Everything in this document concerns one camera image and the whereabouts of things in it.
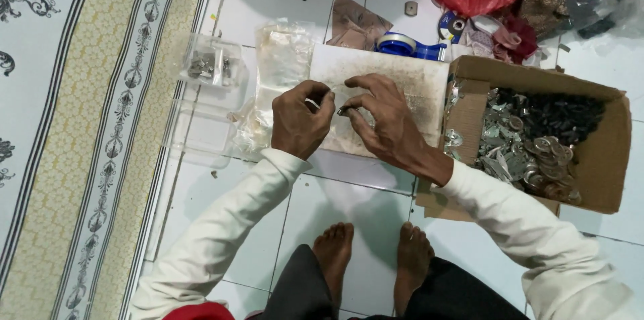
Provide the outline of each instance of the blue tape dispenser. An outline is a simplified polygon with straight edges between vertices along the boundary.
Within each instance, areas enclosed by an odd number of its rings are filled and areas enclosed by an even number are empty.
[[[374,52],[422,58],[423,60],[432,61],[443,61],[446,49],[446,44],[427,46],[409,36],[395,32],[385,33],[374,45]]]

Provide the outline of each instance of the white tile floor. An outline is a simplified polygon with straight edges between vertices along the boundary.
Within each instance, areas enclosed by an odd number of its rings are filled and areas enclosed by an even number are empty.
[[[318,33],[331,36],[329,18],[333,0],[210,0],[203,33],[247,46],[244,59],[251,77],[235,95],[219,96],[207,89],[199,91],[199,102],[225,105],[232,109],[254,93],[254,28],[271,18],[286,16],[316,22]],[[436,22],[440,10],[431,0],[414,0],[419,14],[403,14],[408,0],[355,0],[393,24],[393,31],[406,33],[432,44],[437,41]],[[210,15],[218,15],[216,27]],[[559,49],[559,41],[571,48]],[[644,81],[640,79],[638,59],[644,41],[598,37],[589,42],[574,42],[572,35],[548,40],[548,59],[542,68],[556,65],[579,78],[627,90],[632,118],[644,121]],[[188,96],[197,97],[197,88]],[[644,122],[633,121],[631,160],[619,213],[606,216],[563,206],[561,218],[573,222],[581,231],[598,235],[598,241],[620,271],[625,283],[644,303]],[[253,166],[252,162],[231,159],[218,169],[183,161],[166,170],[157,219],[149,240],[144,272],[156,253],[163,253],[190,222],[231,189]],[[472,223],[423,218],[423,211],[412,201],[414,176],[378,160],[318,151],[311,157],[315,168],[302,175],[293,192],[278,208],[261,220],[239,250],[224,281],[208,297],[229,301],[236,319],[265,306],[271,286],[281,273],[292,250],[300,243],[312,244],[327,226],[352,221],[356,226],[352,261],[344,283],[341,319],[370,314],[390,314],[395,276],[395,245],[399,226],[408,218],[428,234],[436,254],[453,261],[476,275],[522,311],[526,300],[520,286],[524,269],[501,253],[489,236]],[[534,318],[527,307],[527,315]]]

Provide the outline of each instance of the patterned mat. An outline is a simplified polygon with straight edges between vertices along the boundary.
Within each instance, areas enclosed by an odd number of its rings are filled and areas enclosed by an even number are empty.
[[[125,318],[205,1],[0,0],[3,320]]]

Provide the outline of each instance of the dark trousers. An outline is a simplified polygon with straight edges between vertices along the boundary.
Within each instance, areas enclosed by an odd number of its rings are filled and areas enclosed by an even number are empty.
[[[331,293],[308,245],[291,255],[259,320],[335,320]],[[396,319],[369,316],[368,320]],[[404,320],[526,320],[486,284],[449,261],[434,257],[412,294]]]

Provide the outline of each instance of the person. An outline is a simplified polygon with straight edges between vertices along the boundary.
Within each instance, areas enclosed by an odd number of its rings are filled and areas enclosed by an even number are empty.
[[[528,268],[522,286],[537,319],[639,318],[632,290],[616,279],[596,240],[560,221],[531,196],[427,145],[404,93],[387,77],[369,74],[345,84],[370,91],[346,102],[352,127],[366,148],[455,198],[507,256]],[[359,107],[372,113],[373,128]],[[272,148],[262,151],[263,159],[249,175],[215,200],[155,261],[151,273],[141,277],[131,302],[132,320],[232,320],[226,307],[205,297],[253,226],[311,168],[307,158],[329,131],[334,94],[326,85],[307,80],[275,99],[273,112]],[[254,319],[337,319],[353,235],[352,224],[337,223],[312,249],[300,245]],[[426,234],[411,223],[400,229],[397,250],[393,297],[399,318],[526,318],[481,281],[436,257]]]

